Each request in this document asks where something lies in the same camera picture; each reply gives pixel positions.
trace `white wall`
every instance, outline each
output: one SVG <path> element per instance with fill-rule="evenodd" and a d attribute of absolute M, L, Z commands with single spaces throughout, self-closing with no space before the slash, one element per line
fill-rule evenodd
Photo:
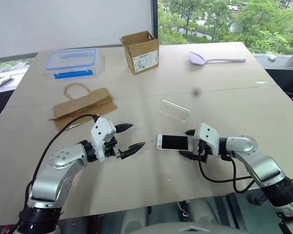
<path fill-rule="evenodd" d="M 152 33 L 151 0 L 0 0 L 0 58 Z"/>

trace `smartphone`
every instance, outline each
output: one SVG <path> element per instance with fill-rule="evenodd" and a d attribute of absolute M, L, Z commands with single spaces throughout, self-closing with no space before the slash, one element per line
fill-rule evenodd
<path fill-rule="evenodd" d="M 179 136 L 159 134 L 157 136 L 156 148 L 158 150 L 193 150 L 193 136 Z"/>

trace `brown paper bag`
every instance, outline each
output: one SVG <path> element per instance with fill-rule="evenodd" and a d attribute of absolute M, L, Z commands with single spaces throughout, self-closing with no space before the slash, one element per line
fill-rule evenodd
<path fill-rule="evenodd" d="M 88 91 L 88 95 L 73 99 L 68 94 L 67 89 L 75 85 L 85 88 Z M 70 99 L 70 101 L 63 102 L 53 107 L 54 118 L 52 120 L 58 130 L 62 129 L 69 121 L 78 116 L 84 114 L 96 114 L 101 116 L 117 109 L 111 94 L 106 88 L 90 91 L 88 87 L 81 83 L 72 83 L 65 86 L 64 95 Z M 90 120 L 92 120 L 92 117 L 81 118 L 71 124 L 67 129 L 76 127 Z"/>

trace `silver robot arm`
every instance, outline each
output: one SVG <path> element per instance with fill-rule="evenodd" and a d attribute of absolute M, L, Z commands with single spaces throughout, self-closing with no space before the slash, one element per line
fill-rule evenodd
<path fill-rule="evenodd" d="M 96 116 L 91 130 L 91 141 L 86 140 L 55 150 L 48 165 L 35 179 L 27 206 L 20 212 L 20 224 L 16 234 L 53 234 L 66 202 L 75 175 L 90 162 L 103 161 L 109 156 L 124 159 L 143 147 L 136 143 L 127 150 L 117 147 L 115 133 L 132 124 L 114 126 L 110 120 Z"/>
<path fill-rule="evenodd" d="M 210 155 L 229 155 L 243 162 L 277 215 L 283 219 L 282 224 L 286 224 L 293 233 L 293 181 L 286 177 L 270 155 L 258 148 L 255 139 L 250 136 L 221 138 L 215 129 L 205 123 L 196 129 L 194 137 L 208 145 Z"/>

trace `open cardboard box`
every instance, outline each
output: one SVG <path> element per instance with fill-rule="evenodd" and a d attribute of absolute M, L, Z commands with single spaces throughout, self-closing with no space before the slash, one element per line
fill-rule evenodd
<path fill-rule="evenodd" d="M 128 67 L 133 74 L 158 67 L 159 41 L 148 31 L 121 37 Z"/>

